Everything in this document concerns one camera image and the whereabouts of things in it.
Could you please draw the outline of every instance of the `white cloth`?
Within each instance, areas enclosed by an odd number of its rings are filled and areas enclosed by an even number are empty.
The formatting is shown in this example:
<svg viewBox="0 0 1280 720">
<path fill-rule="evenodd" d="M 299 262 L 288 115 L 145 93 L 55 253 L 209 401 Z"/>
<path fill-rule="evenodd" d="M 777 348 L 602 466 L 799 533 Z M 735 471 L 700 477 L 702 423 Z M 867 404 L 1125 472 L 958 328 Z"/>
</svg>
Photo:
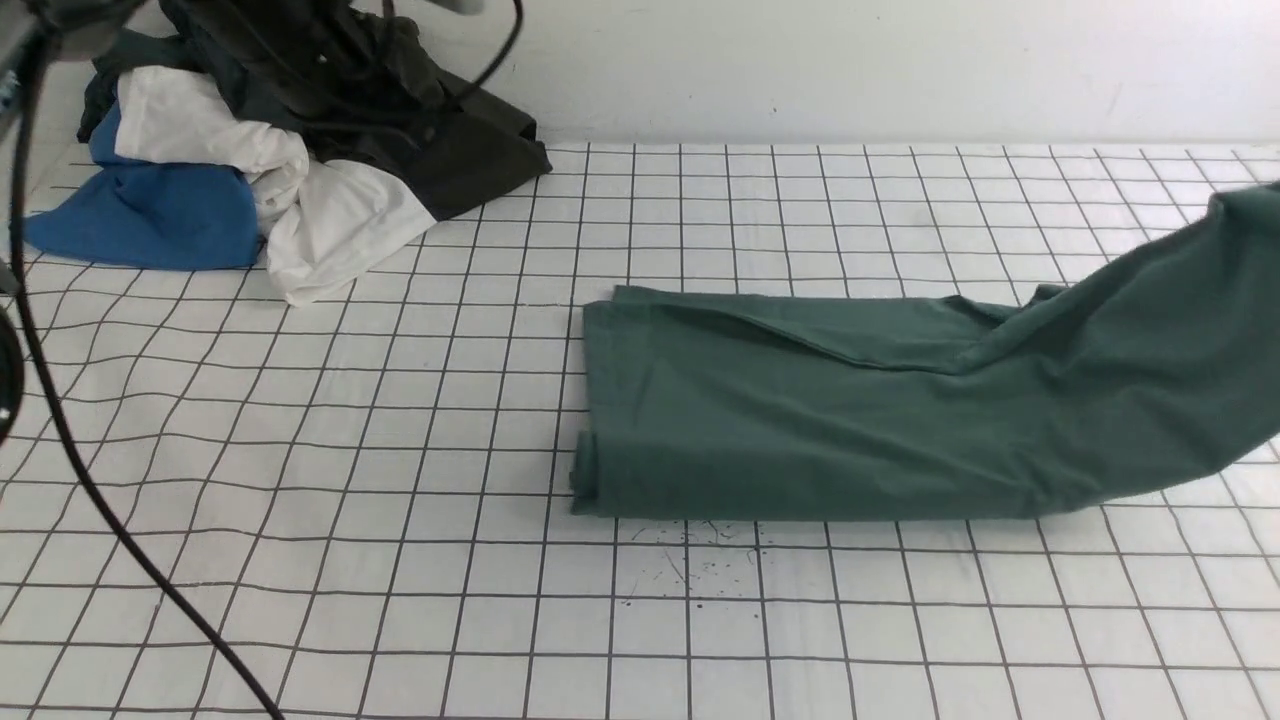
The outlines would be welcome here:
<svg viewBox="0 0 1280 720">
<path fill-rule="evenodd" d="M 364 163 L 311 167 L 298 204 L 266 242 L 271 282 L 292 305 L 332 293 L 435 224 L 399 178 Z"/>
<path fill-rule="evenodd" d="M 237 120 L 207 76 L 145 67 L 118 86 L 115 152 L 244 173 L 266 270 L 291 305 L 325 297 L 435 224 L 403 181 L 362 163 L 312 163 L 298 133 Z"/>
<path fill-rule="evenodd" d="M 311 159 L 302 136 L 237 120 L 209 76 L 145 67 L 120 76 L 115 152 L 148 163 L 230 165 L 253 191 L 259 229 L 271 232 L 298 199 Z"/>
</svg>

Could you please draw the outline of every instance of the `pile of clothes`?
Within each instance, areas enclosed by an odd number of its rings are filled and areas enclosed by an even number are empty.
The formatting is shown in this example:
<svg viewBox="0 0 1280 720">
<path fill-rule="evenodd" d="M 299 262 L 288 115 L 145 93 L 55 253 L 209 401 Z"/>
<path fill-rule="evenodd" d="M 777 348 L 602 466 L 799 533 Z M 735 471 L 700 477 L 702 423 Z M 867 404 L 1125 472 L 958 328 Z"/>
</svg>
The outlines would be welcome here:
<svg viewBox="0 0 1280 720">
<path fill-rule="evenodd" d="M 420 147 L 376 131 L 324 131 L 292 115 L 175 3 L 178 35 L 124 32 L 95 60 L 79 140 L 102 172 L 35 217 L 46 252 L 137 268 L 251 266 L 262 240 L 280 295 L 305 305 L 422 236 L 550 170 L 529 115 L 480 91 Z M 364 15 L 369 31 L 384 20 Z M 426 108 L 465 82 L 397 18 L 398 72 Z"/>
</svg>

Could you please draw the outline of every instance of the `white wall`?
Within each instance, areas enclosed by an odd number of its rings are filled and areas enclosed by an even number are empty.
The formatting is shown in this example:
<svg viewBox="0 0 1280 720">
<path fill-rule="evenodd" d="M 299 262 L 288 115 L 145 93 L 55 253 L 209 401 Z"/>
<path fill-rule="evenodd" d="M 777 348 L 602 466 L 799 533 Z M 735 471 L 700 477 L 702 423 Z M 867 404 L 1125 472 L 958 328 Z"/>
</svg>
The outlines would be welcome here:
<svg viewBox="0 0 1280 720">
<path fill-rule="evenodd" d="M 467 76 L 511 22 L 507 0 L 488 3 L 479 18 L 397 8 Z M 556 138 L 1280 140 L 1280 0 L 525 4 L 525 36 L 492 88 Z M 168 32 L 155 8 L 133 24 Z M 59 68 L 45 137 L 74 128 L 87 78 Z"/>
</svg>

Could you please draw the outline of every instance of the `fabric fold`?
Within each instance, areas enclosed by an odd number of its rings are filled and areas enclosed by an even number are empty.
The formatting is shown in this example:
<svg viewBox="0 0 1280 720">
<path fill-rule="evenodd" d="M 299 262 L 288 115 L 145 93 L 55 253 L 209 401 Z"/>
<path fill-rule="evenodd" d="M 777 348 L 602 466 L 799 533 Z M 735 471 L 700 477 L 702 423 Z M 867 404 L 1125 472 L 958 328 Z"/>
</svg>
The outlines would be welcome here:
<svg viewBox="0 0 1280 720">
<path fill-rule="evenodd" d="M 1025 307 L 618 288 L 584 313 L 573 511 L 1037 518 L 1280 433 L 1280 186 Z"/>
</svg>

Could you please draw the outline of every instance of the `black cloth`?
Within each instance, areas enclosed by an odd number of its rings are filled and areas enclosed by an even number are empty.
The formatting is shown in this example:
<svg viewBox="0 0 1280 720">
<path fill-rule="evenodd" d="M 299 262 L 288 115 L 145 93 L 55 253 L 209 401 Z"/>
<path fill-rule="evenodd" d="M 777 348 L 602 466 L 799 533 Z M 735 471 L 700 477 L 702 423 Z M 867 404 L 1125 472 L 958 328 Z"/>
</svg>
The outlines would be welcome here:
<svg viewBox="0 0 1280 720">
<path fill-rule="evenodd" d="M 538 123 L 522 110 L 480 90 L 454 108 L 451 99 L 467 81 L 442 69 L 419 44 L 417 24 L 396 18 L 387 64 L 417 99 L 424 117 L 440 115 L 422 141 L 378 131 L 335 131 L 308 126 L 289 113 L 270 85 L 251 74 L 218 44 L 177 0 L 160 0 L 177 28 L 157 38 L 124 31 L 93 64 L 97 76 L 84 90 L 84 113 L 77 137 L 87 142 L 115 101 L 120 74 L 142 65 L 207 73 L 232 114 L 300 132 L 320 161 L 356 160 L 404 181 L 438 220 L 461 215 L 550 172 L 547 149 L 536 140 Z M 378 15 L 357 15 L 370 38 L 381 36 Z"/>
<path fill-rule="evenodd" d="M 275 99 L 271 88 L 251 76 L 244 65 L 209 35 L 209 31 L 192 22 L 180 3 L 160 0 L 160 12 L 173 23 L 183 46 L 201 72 L 214 78 L 218 92 L 227 101 L 232 115 L 239 120 L 259 120 L 278 128 L 302 132 L 302 122 Z"/>
</svg>

